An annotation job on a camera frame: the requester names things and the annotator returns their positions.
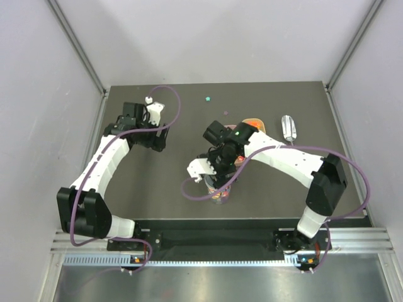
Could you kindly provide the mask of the beige tray of jelly candies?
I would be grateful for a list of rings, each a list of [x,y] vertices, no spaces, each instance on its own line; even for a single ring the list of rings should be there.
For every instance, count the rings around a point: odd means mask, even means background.
[[[265,125],[263,121],[260,120],[259,118],[246,118],[242,122],[257,128],[259,131],[263,133],[266,133]]]

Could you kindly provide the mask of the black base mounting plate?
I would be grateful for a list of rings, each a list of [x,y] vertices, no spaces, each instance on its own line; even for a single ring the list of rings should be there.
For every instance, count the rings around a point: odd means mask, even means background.
[[[139,238],[152,245],[155,253],[174,248],[251,248],[263,252],[323,251],[329,236],[321,230],[313,239],[298,235],[293,229],[209,229],[209,230],[157,230],[143,231]]]

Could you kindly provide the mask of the clear plastic jar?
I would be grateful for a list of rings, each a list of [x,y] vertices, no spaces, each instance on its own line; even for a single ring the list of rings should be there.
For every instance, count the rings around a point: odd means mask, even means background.
[[[230,195],[231,186],[227,186],[222,192],[217,192],[215,187],[213,186],[213,179],[210,176],[204,177],[205,185],[208,189],[208,193],[214,195],[211,197],[211,200],[215,204],[224,204],[228,201]]]

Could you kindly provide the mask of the aluminium frame rail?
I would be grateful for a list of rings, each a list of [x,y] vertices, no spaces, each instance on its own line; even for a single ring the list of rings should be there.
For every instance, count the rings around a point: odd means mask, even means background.
[[[317,265],[324,255],[331,254],[387,254],[393,247],[389,235],[380,228],[333,228],[319,232],[318,244],[298,252],[258,247],[238,246],[175,246],[161,250],[157,239],[151,259],[147,249],[139,245],[134,250],[113,251],[113,240],[96,240],[82,247],[74,247],[66,234],[58,232],[50,249],[63,256],[66,266],[101,266],[138,268],[149,267],[300,267]]]

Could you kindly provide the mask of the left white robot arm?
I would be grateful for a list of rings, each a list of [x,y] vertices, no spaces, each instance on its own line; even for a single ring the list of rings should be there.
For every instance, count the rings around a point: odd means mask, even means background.
[[[122,114],[101,136],[97,151],[82,174],[57,193],[60,224],[66,233],[92,238],[120,237],[128,249],[141,246],[143,235],[135,222],[111,213],[105,192],[119,163],[134,145],[161,152],[169,128],[160,124],[164,105],[124,103]]]

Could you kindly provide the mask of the metal candy scoop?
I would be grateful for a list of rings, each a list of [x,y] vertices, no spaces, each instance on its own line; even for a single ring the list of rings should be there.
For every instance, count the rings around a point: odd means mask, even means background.
[[[290,144],[293,145],[297,138],[297,131],[295,127],[295,122],[293,118],[289,115],[284,115],[281,117],[281,128],[283,132],[283,138]]]

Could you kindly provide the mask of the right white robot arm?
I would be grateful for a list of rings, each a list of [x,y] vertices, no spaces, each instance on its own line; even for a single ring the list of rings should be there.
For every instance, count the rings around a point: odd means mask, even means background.
[[[216,193],[228,186],[231,177],[239,170],[239,157],[256,160],[297,180],[308,189],[306,206],[296,229],[291,235],[278,238],[278,246],[285,250],[308,249],[317,241],[322,224],[333,215],[348,182],[341,159],[337,155],[326,157],[286,148],[263,131],[245,122],[229,128],[212,122],[203,137],[211,148],[202,154],[206,168],[199,173]]]

